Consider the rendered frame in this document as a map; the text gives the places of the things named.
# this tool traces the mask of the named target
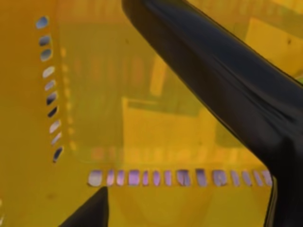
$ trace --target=yellow plastic container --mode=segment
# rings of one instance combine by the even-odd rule
[[[303,69],[302,1],[191,2],[287,73]],[[262,226],[265,167],[155,54],[119,0],[3,0],[0,31],[0,226],[57,227],[107,183],[109,227]],[[93,170],[103,173],[97,187],[88,185]]]

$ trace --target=black object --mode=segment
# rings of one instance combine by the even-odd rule
[[[107,227],[108,209],[107,187],[102,187],[60,227]]]
[[[191,91],[270,170],[265,226],[302,227],[302,85],[184,0],[122,5]]]

